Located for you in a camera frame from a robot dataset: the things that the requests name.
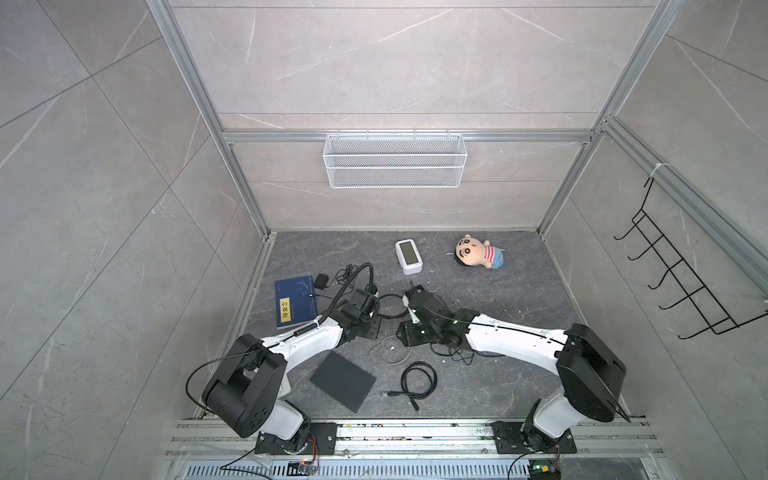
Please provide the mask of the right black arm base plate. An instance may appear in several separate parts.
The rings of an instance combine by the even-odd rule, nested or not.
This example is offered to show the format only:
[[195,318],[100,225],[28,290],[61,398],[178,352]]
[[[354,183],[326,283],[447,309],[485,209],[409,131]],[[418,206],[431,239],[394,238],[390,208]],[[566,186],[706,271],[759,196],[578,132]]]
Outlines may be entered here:
[[577,448],[570,430],[558,438],[541,433],[524,422],[495,421],[490,424],[498,454],[548,453],[575,454]]

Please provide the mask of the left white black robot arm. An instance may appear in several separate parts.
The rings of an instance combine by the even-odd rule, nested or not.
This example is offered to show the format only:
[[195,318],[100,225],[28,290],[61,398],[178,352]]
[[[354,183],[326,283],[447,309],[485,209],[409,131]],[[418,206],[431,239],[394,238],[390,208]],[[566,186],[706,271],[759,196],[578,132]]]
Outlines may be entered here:
[[284,400],[288,373],[313,357],[362,337],[374,340],[379,324],[374,267],[365,262],[345,280],[317,318],[273,337],[238,337],[226,355],[189,374],[184,389],[199,409],[223,420],[237,435],[272,436],[293,451],[310,436],[310,418]]

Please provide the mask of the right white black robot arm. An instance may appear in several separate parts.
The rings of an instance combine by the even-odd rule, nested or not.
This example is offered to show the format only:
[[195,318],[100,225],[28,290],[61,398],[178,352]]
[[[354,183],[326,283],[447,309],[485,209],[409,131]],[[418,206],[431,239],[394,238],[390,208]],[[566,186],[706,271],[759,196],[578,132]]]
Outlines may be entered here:
[[574,323],[566,330],[541,329],[470,309],[452,312],[439,296],[421,286],[408,290],[402,301],[409,318],[400,324],[396,336],[406,347],[439,344],[501,355],[557,375],[560,386],[534,403],[520,427],[528,449],[555,446],[583,420],[629,419],[619,402],[626,367],[588,326]]

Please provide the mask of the black ribbed network switch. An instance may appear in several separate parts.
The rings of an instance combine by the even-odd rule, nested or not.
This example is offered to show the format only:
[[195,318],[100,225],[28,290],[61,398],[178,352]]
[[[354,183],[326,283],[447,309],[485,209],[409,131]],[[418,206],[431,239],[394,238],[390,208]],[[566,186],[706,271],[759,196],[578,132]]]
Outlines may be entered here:
[[408,348],[434,343],[445,345],[448,342],[440,326],[434,323],[403,321],[397,328],[396,337]]

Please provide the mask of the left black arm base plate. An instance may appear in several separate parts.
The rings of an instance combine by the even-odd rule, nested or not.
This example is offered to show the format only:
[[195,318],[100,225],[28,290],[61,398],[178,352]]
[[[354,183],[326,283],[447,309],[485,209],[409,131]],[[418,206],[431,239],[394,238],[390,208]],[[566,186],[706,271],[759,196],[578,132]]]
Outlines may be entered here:
[[310,423],[299,428],[289,440],[275,435],[260,434],[256,454],[271,455],[332,455],[337,442],[338,425],[332,422]]

